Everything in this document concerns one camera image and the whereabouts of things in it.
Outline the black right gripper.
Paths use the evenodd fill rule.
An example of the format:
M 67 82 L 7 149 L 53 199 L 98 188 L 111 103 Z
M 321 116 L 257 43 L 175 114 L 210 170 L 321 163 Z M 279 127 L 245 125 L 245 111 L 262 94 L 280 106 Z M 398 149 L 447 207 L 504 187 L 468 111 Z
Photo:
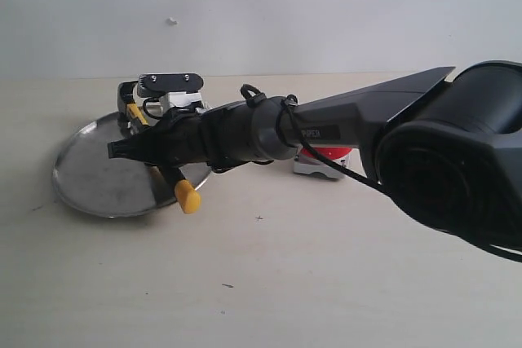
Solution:
M 227 171 L 255 161 L 251 124 L 254 106 L 236 101 L 204 112 L 171 108 L 158 126 L 107 144 L 109 159 L 147 165 L 205 163 Z

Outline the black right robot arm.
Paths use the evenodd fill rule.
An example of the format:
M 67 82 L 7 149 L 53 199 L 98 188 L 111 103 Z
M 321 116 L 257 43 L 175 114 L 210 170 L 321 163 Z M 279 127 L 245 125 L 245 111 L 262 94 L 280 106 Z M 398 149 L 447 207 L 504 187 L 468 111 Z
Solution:
M 301 103 L 244 85 L 241 100 L 172 108 L 111 142 L 112 158 L 223 173 L 293 158 L 299 148 L 355 148 L 363 173 L 321 162 L 385 196 L 416 222 L 493 255 L 521 259 L 521 66 L 439 67 Z

